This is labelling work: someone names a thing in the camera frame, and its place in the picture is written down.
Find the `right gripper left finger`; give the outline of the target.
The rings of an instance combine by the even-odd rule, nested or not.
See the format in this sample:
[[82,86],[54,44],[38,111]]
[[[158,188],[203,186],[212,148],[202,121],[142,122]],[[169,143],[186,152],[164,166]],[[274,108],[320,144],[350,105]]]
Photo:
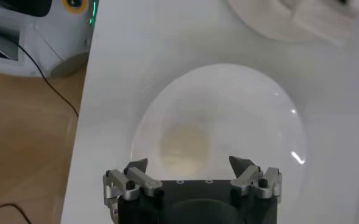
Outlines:
[[127,201],[138,199],[143,193],[147,197],[162,198],[163,182],[146,175],[148,159],[131,161],[123,171],[107,170],[103,175],[104,204],[110,215],[118,215],[118,199]]

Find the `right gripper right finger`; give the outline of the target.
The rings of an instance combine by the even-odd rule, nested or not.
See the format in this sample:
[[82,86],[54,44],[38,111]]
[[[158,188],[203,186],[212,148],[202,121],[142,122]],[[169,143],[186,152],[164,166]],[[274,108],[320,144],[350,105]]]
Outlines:
[[236,156],[229,156],[229,162],[236,176],[230,185],[240,197],[251,194],[259,199],[275,197],[278,203],[282,201],[282,173],[278,168],[269,167],[263,172],[250,159]]

